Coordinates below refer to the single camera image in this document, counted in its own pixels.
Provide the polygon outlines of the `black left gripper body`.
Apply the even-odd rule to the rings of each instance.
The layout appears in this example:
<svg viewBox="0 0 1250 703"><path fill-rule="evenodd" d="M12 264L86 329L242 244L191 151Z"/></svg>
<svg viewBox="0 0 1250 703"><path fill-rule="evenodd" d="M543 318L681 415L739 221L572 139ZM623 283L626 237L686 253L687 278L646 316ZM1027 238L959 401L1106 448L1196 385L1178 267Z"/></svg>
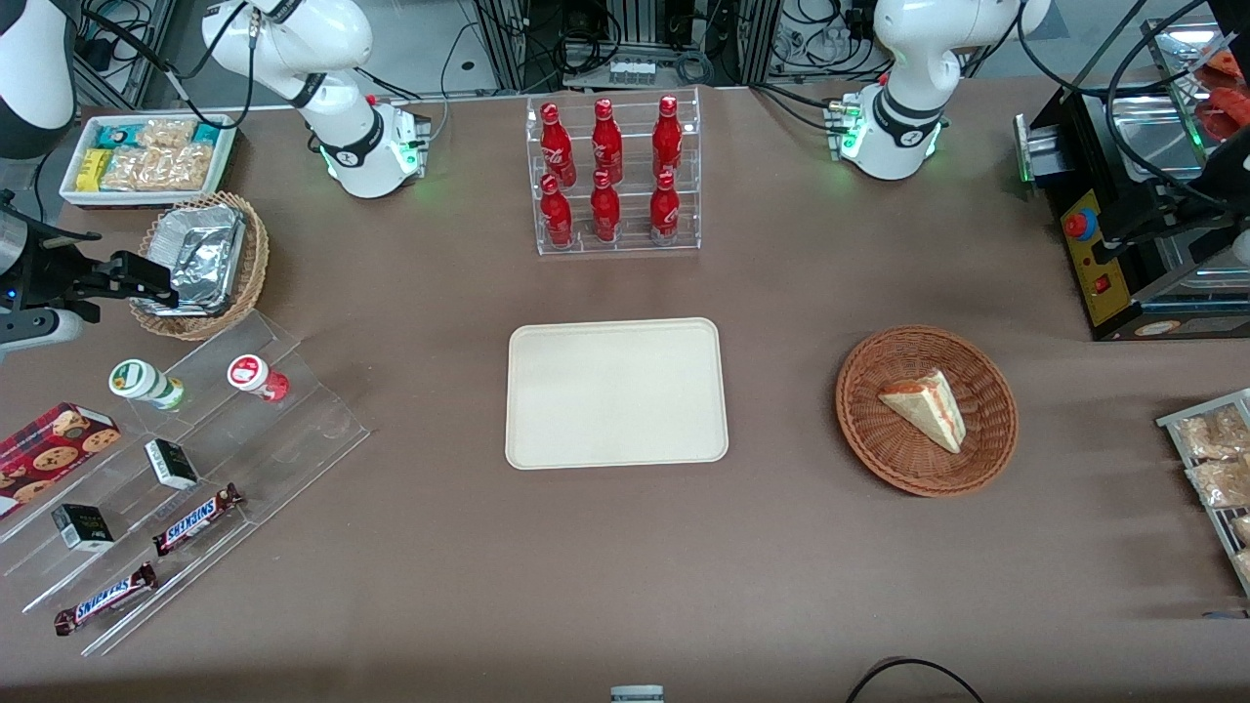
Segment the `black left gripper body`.
<svg viewBox="0 0 1250 703"><path fill-rule="evenodd" d="M1249 215L1249 125L1209 154L1196 190L1212 204L1199 208L1201 228L1246 226Z"/></svg>

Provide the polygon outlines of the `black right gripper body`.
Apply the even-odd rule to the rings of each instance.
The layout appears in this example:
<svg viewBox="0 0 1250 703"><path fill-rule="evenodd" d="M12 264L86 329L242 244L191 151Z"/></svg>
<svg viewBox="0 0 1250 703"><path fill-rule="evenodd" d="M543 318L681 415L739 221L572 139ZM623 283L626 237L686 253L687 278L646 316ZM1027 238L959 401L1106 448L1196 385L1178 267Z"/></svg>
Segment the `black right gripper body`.
<svg viewBox="0 0 1250 703"><path fill-rule="evenodd" d="M5 311L62 309L82 319L98 319L100 308L88 303L79 284L94 275L98 260L85 256L79 243L99 241L98 231L68 231L29 216L2 218L1 294Z"/></svg>

